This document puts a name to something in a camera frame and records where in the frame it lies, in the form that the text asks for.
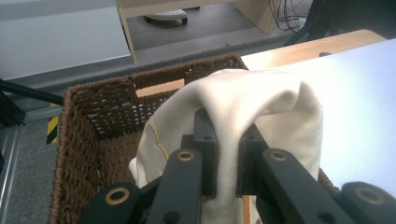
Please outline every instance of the black cable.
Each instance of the black cable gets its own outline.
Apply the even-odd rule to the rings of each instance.
[[[291,9],[293,10],[294,14],[297,14],[295,9],[303,2],[304,0],[301,0],[296,6],[293,4],[293,1],[291,1]]]
[[[279,13],[280,9],[281,9],[281,6],[282,6],[282,3],[279,4],[276,13],[275,13],[275,11],[276,11],[275,0],[269,0],[269,7],[270,7],[270,10],[271,10],[271,14],[273,15],[274,20],[276,22],[276,27],[279,30],[282,30],[282,31],[291,30],[294,33],[296,33],[297,31],[295,31],[294,29],[298,28],[298,26],[292,26],[290,24],[290,22],[291,21],[297,21],[300,18],[306,18],[306,16],[289,16],[288,15],[288,4],[287,4],[287,1],[288,0],[283,0],[283,17],[280,17],[280,13]],[[285,24],[286,24],[286,26],[288,28],[281,28],[280,24],[279,24],[280,21],[285,22]]]

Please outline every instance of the wicker basket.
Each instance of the wicker basket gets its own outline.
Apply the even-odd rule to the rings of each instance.
[[[188,84],[224,68],[247,69],[239,56],[227,54],[69,88],[64,97],[49,223],[77,223],[99,189],[134,182],[128,164],[145,122],[176,92],[139,98],[137,90],[179,79]],[[325,175],[320,181],[332,186]]]

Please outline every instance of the white cloth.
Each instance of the white cloth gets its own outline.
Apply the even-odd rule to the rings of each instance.
[[[182,134],[193,133],[194,112],[202,107],[214,125],[220,155],[218,195],[203,200],[202,223],[243,223],[243,202],[235,198],[237,152],[253,122],[269,147],[291,152],[318,177],[322,107],[311,86],[294,74],[228,69],[186,85],[149,119],[130,163],[138,187],[163,173]]]

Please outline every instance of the gray floor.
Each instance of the gray floor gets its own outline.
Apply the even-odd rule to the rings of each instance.
[[[305,2],[300,6],[302,12],[309,8],[310,1]],[[223,52],[244,55],[279,48],[291,35],[276,28],[270,35],[265,35],[237,11],[233,3],[201,7],[187,13],[189,22],[186,26],[181,26],[179,21],[148,24],[142,17],[129,19],[137,63],[132,58],[123,58],[12,81],[63,95],[71,85],[126,75],[139,69]],[[48,103],[15,95],[10,95],[10,98],[24,111],[49,107]],[[47,221],[57,153],[57,144],[46,144],[47,122],[47,119],[40,119],[22,127],[20,153],[5,223]],[[2,135],[4,130],[0,126],[0,137]]]

